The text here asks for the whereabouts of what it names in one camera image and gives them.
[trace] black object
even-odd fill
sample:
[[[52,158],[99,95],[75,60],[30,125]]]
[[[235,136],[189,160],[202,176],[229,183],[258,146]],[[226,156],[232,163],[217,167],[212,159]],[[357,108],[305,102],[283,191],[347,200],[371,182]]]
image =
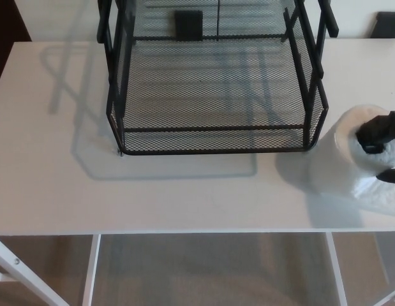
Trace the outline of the black object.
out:
[[[395,38],[395,12],[379,11],[370,38]]]
[[[338,32],[329,1],[320,1],[315,43],[303,0],[284,1],[284,11],[280,0],[195,0],[191,11],[116,0],[113,46],[111,1],[98,0],[98,41],[108,62],[107,117],[122,153],[295,152],[316,144],[328,110],[323,40],[327,26]]]
[[[178,41],[203,40],[202,11],[175,11],[174,20]]]
[[[395,139],[395,112],[380,115],[362,124],[356,137],[368,154],[384,152],[386,143]],[[377,179],[395,184],[395,169],[388,169],[377,175]]]

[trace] paper towel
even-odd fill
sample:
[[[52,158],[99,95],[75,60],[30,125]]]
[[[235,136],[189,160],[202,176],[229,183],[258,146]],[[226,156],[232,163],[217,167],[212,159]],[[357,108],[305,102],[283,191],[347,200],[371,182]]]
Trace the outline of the paper towel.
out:
[[[355,135],[363,123],[388,114],[383,108],[364,105],[342,115],[310,155],[309,178],[317,192],[395,214],[395,184],[376,178],[384,170],[395,168],[395,140],[383,153],[367,154]]]

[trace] desk surface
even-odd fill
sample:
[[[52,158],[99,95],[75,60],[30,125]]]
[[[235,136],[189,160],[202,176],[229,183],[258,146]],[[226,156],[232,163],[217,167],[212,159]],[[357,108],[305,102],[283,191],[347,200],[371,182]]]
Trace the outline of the desk surface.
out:
[[[329,113],[395,109],[395,40],[327,40]],[[125,156],[95,43],[16,43],[0,81],[0,235],[395,230],[308,191],[307,154]]]

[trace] white wall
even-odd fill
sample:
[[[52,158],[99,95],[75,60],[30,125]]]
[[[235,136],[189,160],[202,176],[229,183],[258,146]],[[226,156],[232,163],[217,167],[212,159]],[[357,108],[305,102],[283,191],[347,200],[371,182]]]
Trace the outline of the white wall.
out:
[[[15,0],[33,41],[86,41],[96,39],[97,0]],[[365,37],[375,13],[395,11],[395,0],[331,0],[340,28],[339,37]],[[316,34],[320,9],[306,0]]]

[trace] black wire mesh tray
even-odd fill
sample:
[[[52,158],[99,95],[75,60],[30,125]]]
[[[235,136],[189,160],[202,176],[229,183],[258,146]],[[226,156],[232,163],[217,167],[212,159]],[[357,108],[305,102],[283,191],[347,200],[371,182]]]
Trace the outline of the black wire mesh tray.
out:
[[[326,24],[337,32],[329,2],[321,0],[321,18],[333,24],[321,22],[315,44],[301,0],[117,1],[113,46],[110,2],[99,1],[98,41],[108,60],[107,116],[122,153],[314,146],[328,108],[320,64]],[[176,10],[202,11],[202,41],[177,41]]]

